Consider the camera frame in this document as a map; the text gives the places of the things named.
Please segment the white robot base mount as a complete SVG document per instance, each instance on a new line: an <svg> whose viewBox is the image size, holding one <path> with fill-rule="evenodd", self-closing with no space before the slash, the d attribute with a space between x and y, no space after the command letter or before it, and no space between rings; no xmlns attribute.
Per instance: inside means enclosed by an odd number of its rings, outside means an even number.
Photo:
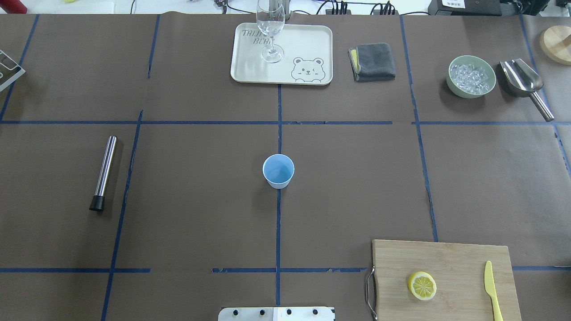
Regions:
<svg viewBox="0 0 571 321"><path fill-rule="evenodd" d="M219 321L335 321L334 307L227 307L218 314Z"/></svg>

